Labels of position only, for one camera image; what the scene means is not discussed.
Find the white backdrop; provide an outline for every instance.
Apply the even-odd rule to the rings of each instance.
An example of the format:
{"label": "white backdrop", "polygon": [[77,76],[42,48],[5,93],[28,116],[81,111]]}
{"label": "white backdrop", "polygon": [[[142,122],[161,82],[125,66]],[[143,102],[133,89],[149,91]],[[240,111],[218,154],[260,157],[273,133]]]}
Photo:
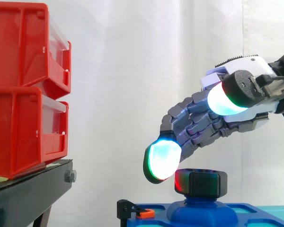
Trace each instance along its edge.
{"label": "white backdrop", "polygon": [[[45,0],[72,42],[69,156],[73,188],[49,227],[116,227],[116,202],[182,200],[173,177],[149,183],[145,148],[167,110],[227,58],[284,54],[284,0]],[[219,139],[180,167],[229,176],[225,202],[284,205],[284,119]]]}

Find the stacked storage bins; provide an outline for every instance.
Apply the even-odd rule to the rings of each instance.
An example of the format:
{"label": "stacked storage bins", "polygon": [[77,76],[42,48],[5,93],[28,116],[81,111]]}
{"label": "stacked storage bins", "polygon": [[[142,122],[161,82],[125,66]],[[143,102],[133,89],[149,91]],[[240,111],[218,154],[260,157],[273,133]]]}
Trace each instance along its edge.
{"label": "stacked storage bins", "polygon": [[0,176],[67,155],[71,44],[42,3],[0,2]]}

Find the black metal stand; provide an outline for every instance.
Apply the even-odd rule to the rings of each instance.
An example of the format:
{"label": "black metal stand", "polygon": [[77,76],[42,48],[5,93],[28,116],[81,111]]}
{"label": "black metal stand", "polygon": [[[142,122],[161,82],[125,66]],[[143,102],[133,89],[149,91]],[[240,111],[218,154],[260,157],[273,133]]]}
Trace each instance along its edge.
{"label": "black metal stand", "polygon": [[51,213],[51,208],[49,207],[43,214],[41,214],[33,224],[33,227],[47,227],[49,215]]}
{"label": "black metal stand", "polygon": [[132,213],[139,214],[142,212],[147,212],[147,210],[128,200],[117,202],[117,218],[120,219],[120,227],[127,227],[127,220],[132,217]]}
{"label": "black metal stand", "polygon": [[25,177],[0,183],[0,227],[46,227],[51,205],[71,188],[72,160],[58,160]]}

